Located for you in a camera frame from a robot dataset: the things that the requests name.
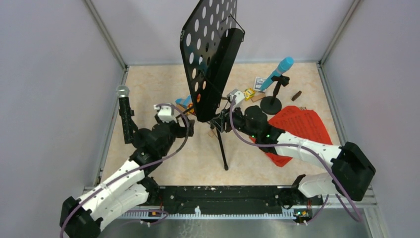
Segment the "red sheet music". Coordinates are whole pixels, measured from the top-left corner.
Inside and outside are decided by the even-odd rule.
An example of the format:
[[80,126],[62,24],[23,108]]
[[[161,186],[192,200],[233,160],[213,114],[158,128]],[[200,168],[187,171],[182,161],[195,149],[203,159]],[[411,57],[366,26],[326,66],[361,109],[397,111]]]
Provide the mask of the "red sheet music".
[[268,123],[304,139],[332,144],[323,121],[313,110],[286,106],[269,119]]

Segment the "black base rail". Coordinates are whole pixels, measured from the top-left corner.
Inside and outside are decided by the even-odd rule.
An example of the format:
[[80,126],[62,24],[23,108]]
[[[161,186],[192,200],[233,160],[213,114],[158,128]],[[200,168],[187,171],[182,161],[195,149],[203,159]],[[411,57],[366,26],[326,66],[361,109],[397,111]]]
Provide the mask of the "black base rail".
[[142,207],[161,208],[171,215],[281,214],[287,208],[322,205],[319,196],[305,197],[290,185],[161,186]]

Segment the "blue yellow toy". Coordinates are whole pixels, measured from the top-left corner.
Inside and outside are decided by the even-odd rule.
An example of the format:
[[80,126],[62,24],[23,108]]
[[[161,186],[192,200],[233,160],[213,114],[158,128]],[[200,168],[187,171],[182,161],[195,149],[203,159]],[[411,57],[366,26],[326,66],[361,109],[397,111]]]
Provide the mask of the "blue yellow toy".
[[178,98],[175,100],[176,107],[186,115],[196,115],[191,96]]

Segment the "wooden block near card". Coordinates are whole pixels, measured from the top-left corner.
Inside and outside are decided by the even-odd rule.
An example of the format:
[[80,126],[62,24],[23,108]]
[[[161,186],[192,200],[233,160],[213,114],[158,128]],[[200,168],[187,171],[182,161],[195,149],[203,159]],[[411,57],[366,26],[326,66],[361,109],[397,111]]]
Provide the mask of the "wooden block near card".
[[259,100],[262,100],[264,97],[265,97],[266,95],[265,95],[265,93],[256,93],[252,98],[251,98],[251,101],[252,102],[257,102],[257,101],[259,101]]

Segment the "black music stand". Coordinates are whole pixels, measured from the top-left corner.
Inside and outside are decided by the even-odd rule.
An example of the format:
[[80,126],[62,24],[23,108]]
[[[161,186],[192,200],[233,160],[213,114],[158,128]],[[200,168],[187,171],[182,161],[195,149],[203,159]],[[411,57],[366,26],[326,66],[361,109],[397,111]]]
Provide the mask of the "black music stand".
[[236,15],[235,0],[200,0],[179,40],[194,113],[198,121],[216,129],[225,170],[229,167],[221,133],[226,120],[217,110],[246,34]]

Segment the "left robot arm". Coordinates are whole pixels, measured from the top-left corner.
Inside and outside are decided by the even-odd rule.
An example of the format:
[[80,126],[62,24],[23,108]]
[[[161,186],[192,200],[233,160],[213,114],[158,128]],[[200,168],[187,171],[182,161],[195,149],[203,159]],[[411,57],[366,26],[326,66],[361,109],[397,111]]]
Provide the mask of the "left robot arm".
[[153,205],[159,188],[150,177],[163,161],[173,157],[169,151],[178,138],[184,146],[194,135],[195,121],[158,120],[151,129],[133,131],[131,144],[135,151],[105,181],[87,193],[68,197],[62,204],[59,237],[97,238],[106,227],[136,205]]

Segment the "blue playing card box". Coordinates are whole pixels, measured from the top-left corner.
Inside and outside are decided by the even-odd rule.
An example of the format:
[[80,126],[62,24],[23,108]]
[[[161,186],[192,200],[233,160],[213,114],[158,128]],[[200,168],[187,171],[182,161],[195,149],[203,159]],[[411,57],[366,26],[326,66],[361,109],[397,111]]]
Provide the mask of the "blue playing card box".
[[262,89],[262,85],[264,84],[265,81],[266,81],[266,78],[256,77],[253,90],[258,91],[258,92],[264,92],[265,89]]

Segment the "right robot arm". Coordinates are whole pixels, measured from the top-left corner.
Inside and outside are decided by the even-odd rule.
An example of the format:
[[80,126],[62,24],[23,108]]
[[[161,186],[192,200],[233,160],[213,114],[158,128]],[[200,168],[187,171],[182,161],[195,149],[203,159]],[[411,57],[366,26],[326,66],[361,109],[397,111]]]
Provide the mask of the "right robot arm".
[[246,144],[324,168],[321,174],[304,175],[297,187],[291,189],[290,197],[296,204],[327,194],[362,201],[376,173],[374,165],[357,144],[330,145],[298,137],[269,124],[258,106],[250,106],[244,113],[239,107],[231,106],[227,122]]

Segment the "dark brown wooden block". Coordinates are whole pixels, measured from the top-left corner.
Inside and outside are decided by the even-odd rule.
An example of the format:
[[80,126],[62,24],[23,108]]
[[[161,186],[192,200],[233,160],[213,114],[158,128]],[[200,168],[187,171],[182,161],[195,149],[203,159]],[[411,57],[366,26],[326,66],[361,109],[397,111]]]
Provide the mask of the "dark brown wooden block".
[[302,91],[298,91],[297,93],[295,93],[292,96],[291,100],[294,102],[295,100],[297,100],[301,96],[301,94],[302,94]]

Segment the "black silver-head microphone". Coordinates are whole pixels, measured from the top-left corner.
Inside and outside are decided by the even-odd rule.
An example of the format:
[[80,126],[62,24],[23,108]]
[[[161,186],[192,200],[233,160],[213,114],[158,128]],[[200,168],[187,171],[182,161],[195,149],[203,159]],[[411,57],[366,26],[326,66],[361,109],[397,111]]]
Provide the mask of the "black silver-head microphone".
[[126,85],[117,86],[116,93],[119,102],[119,115],[126,115],[130,113],[129,88]]

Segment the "blue toy microphone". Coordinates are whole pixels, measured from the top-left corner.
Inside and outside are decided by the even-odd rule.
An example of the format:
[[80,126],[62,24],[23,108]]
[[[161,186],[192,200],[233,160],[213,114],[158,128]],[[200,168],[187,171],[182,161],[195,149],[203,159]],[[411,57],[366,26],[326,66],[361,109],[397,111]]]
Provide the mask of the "blue toy microphone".
[[275,68],[275,70],[271,73],[271,75],[261,85],[260,91],[264,92],[274,82],[273,78],[280,77],[283,73],[287,72],[292,67],[294,62],[295,61],[292,57],[284,58]]

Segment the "black round-base microphone stand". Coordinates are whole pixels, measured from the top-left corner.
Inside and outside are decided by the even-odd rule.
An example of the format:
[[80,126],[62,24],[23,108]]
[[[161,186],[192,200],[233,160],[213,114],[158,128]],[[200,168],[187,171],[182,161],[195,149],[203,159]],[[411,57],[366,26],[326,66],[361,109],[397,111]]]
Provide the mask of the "black round-base microphone stand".
[[282,109],[282,103],[277,98],[279,89],[281,86],[287,86],[290,81],[290,77],[288,76],[274,76],[272,79],[272,82],[276,82],[273,95],[272,96],[266,96],[261,100],[260,108],[261,110],[268,114],[268,115],[275,115]]

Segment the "yellow toy block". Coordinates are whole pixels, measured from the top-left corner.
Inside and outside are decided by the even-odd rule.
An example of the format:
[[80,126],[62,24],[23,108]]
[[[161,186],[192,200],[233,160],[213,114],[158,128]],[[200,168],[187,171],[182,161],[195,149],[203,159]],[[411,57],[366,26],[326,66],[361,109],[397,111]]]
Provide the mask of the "yellow toy block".
[[247,88],[243,91],[243,94],[244,94],[245,101],[248,101],[254,97],[255,91],[252,88]]

